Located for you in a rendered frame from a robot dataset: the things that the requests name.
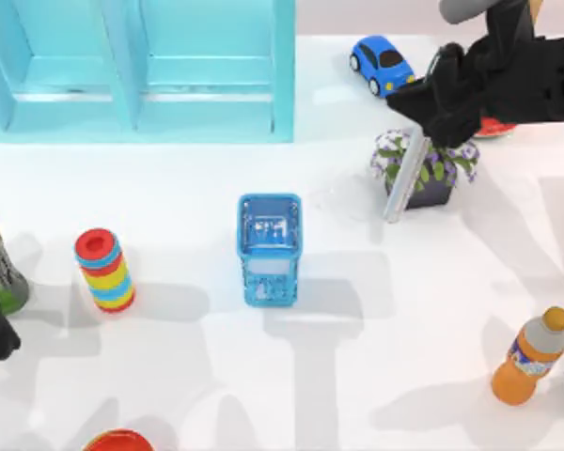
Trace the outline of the blue toy car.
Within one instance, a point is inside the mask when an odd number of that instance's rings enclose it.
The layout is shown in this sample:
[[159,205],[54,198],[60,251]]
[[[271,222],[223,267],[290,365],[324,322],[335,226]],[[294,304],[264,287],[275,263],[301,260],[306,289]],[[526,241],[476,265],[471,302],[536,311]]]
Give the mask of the blue toy car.
[[385,98],[415,80],[411,65],[384,36],[367,36],[352,47],[349,66],[368,83],[372,95]]

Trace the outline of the grey and green bottle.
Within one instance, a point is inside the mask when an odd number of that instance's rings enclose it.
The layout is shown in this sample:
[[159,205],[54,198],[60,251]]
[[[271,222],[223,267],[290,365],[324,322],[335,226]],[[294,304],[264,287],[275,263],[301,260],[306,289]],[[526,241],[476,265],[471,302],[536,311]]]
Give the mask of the grey and green bottle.
[[11,262],[0,235],[0,308],[4,315],[21,310],[30,297],[25,277]]

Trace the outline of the light blue rack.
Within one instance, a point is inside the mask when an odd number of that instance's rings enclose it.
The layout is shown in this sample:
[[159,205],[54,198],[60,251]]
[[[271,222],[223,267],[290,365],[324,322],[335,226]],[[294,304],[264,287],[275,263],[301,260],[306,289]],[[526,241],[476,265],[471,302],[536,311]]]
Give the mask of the light blue rack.
[[0,143],[293,138],[296,0],[0,0]]

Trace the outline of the stack of coloured rings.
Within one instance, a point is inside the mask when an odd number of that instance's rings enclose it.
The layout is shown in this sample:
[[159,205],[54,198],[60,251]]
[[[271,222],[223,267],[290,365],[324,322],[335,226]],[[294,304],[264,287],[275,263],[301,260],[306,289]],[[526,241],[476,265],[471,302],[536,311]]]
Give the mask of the stack of coloured rings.
[[77,238],[73,249],[94,304],[106,313],[127,309],[135,286],[117,236],[106,228],[91,228]]

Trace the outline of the orange bottle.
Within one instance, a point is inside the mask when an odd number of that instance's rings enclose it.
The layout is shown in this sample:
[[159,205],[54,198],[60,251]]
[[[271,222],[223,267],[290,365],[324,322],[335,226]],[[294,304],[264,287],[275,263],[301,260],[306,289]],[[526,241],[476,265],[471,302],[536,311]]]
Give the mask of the orange bottle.
[[493,394],[510,406],[526,403],[563,353],[564,308],[552,306],[522,326],[493,374]]

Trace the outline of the pale grey board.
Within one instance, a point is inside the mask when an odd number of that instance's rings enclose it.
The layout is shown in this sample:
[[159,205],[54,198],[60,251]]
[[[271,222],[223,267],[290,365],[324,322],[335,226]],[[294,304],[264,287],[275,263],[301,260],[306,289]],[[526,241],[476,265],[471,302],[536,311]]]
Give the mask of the pale grey board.
[[409,140],[399,172],[395,177],[390,194],[387,197],[383,218],[389,223],[396,223],[406,209],[410,196],[419,179],[420,170],[428,153],[430,138],[419,125],[415,125]]

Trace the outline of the blue mesh basket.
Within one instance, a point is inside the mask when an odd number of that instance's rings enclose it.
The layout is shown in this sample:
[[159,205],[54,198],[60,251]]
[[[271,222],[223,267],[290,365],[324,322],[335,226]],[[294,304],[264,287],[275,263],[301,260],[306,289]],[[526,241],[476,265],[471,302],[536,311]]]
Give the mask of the blue mesh basket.
[[236,248],[247,304],[254,307],[294,305],[303,253],[301,198],[291,193],[241,196]]

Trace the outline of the potted plant purple flowers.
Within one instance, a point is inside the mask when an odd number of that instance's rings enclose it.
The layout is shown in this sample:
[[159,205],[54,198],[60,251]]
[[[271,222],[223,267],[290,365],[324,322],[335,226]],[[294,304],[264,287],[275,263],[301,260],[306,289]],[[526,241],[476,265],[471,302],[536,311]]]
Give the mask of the potted plant purple flowers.
[[[407,131],[390,130],[375,140],[370,167],[374,176],[384,182],[387,194],[391,193],[410,138]],[[467,141],[458,148],[429,145],[406,209],[445,205],[457,183],[459,169],[470,182],[476,178],[479,156],[478,147],[473,141]]]

